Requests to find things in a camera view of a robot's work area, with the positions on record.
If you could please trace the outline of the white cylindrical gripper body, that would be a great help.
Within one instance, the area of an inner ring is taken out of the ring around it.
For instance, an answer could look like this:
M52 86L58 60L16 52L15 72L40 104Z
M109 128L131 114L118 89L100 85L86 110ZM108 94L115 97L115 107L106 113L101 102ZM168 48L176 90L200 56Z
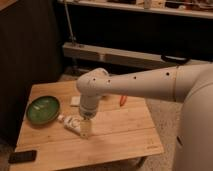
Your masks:
M96 116L100 102L99 96L80 96L79 114L86 119L92 119Z

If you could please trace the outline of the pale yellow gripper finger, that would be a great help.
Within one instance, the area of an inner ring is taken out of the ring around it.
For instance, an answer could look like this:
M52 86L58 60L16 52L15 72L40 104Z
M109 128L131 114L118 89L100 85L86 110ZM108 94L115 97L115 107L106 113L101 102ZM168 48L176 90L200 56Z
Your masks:
M81 136L83 138L88 138L91 134L91 121L88 119L83 119L80 122Z

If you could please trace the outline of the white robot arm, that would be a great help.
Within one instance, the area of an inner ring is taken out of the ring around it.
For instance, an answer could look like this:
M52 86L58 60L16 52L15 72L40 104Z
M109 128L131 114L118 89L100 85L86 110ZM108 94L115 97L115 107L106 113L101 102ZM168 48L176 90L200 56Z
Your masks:
M182 104L173 171L213 171L213 63L111 76L103 68L80 76L79 113L93 118L104 94Z

